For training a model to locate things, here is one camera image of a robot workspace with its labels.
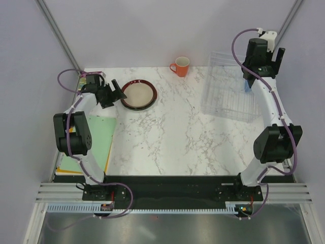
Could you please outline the white wire dish rack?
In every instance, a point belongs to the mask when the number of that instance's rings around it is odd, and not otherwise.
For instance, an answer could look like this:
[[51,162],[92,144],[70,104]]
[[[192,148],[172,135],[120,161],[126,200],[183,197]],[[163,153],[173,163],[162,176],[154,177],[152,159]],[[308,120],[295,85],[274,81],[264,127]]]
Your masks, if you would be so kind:
[[201,110],[214,115],[250,123],[262,113],[253,92],[244,91],[245,79],[232,54],[213,51],[209,55]]

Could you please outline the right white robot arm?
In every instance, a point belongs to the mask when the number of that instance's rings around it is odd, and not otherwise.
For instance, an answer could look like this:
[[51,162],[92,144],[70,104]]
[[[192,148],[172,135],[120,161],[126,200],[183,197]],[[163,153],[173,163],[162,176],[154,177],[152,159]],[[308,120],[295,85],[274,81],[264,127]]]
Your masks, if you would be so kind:
[[240,173],[241,182],[233,186],[233,196],[244,200],[251,194],[251,188],[259,185],[269,169],[281,174],[284,171],[277,164],[293,158],[292,174],[298,163],[297,145],[302,137],[301,126],[295,126],[288,117],[280,100],[276,75],[285,50],[279,49],[275,61],[268,51],[267,40],[252,38],[248,42],[246,57],[242,63],[243,77],[248,82],[261,109],[264,130],[253,144],[254,158]]

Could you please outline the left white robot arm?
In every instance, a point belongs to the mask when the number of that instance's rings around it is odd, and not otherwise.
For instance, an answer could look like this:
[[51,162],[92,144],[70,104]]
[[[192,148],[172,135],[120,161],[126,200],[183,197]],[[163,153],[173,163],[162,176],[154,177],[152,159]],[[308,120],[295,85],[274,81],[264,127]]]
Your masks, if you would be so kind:
[[116,79],[114,88],[105,83],[99,73],[85,73],[86,84],[73,90],[76,101],[63,113],[53,117],[56,147],[59,152],[73,159],[81,169],[88,185],[96,185],[94,194],[101,200],[111,196],[111,187],[104,183],[105,172],[96,161],[92,148],[92,135],[87,116],[96,105],[103,109],[112,107],[118,100],[126,99]]

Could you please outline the blue plate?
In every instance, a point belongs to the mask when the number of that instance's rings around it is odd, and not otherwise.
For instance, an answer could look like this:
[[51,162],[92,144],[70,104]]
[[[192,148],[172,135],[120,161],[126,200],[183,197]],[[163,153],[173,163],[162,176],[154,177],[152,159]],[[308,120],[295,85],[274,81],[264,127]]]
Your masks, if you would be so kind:
[[244,91],[246,93],[251,92],[251,81],[245,80],[245,83],[244,83]]

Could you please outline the dark red cream plate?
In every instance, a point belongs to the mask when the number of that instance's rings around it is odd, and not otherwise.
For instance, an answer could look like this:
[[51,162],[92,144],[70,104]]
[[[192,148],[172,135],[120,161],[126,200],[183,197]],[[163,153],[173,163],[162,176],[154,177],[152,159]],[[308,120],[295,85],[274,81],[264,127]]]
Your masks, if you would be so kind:
[[143,79],[129,81],[121,90],[127,96],[126,99],[121,99],[122,105],[133,111],[142,111],[151,107],[158,97],[154,85]]

